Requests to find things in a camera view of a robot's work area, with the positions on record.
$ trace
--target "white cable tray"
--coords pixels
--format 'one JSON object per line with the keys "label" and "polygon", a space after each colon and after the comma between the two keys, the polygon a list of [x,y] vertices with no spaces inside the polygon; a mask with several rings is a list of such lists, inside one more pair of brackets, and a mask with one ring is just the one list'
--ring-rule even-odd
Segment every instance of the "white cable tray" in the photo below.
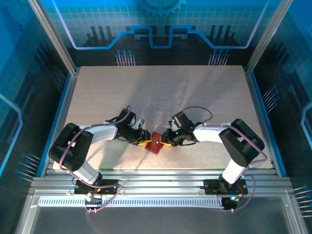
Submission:
{"label": "white cable tray", "polygon": [[[104,197],[104,203],[110,198]],[[60,196],[42,196],[39,199],[38,206],[41,207],[84,207],[84,197],[60,197]],[[222,202],[220,197],[203,198],[175,198],[175,197],[117,197],[109,207],[205,207],[220,208]]]}

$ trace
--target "yellow object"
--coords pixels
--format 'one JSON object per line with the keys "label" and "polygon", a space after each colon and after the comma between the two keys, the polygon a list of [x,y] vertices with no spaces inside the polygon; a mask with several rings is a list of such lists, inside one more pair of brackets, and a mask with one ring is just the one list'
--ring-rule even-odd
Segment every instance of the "yellow object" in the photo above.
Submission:
{"label": "yellow object", "polygon": [[142,141],[142,142],[139,142],[138,145],[146,145],[148,142],[151,142],[152,140],[146,140],[146,141]]}
{"label": "yellow object", "polygon": [[164,145],[172,146],[172,144],[170,144],[170,143],[165,143],[165,142],[160,142],[160,143],[164,144]]}

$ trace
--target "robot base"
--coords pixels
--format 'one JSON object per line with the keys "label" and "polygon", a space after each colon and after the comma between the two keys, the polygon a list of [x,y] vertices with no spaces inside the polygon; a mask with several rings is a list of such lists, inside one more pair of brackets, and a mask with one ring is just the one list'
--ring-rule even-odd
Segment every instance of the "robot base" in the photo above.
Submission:
{"label": "robot base", "polygon": [[[112,185],[118,184],[118,180],[116,179],[101,179],[97,182],[98,186]],[[94,195],[104,195],[110,194],[114,195],[117,193],[117,188],[107,188],[107,189],[94,189],[85,184],[83,184],[80,180],[76,181],[74,194],[76,195],[87,195],[89,192],[92,192]]]}
{"label": "robot base", "polygon": [[248,194],[246,181],[244,179],[239,179],[235,184],[232,185],[227,193],[221,192],[218,179],[204,180],[204,187],[201,188],[205,190],[206,195],[239,195],[242,193],[242,191],[244,195]]}

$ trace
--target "red block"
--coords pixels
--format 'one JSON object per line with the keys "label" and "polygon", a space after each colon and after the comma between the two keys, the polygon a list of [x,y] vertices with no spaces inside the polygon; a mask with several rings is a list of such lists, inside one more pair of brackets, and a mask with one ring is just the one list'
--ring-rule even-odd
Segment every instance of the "red block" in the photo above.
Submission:
{"label": "red block", "polygon": [[154,154],[158,154],[163,144],[160,143],[161,134],[157,132],[152,133],[152,141],[148,142],[145,146],[145,149],[153,152]]}

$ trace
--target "gray floor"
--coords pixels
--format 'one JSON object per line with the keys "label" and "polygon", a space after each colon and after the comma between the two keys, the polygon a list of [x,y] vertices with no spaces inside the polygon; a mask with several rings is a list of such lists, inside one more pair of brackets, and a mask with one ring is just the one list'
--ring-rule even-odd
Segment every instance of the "gray floor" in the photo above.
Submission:
{"label": "gray floor", "polygon": [[287,234],[279,199],[254,198],[231,214],[204,208],[39,208],[32,234]]}

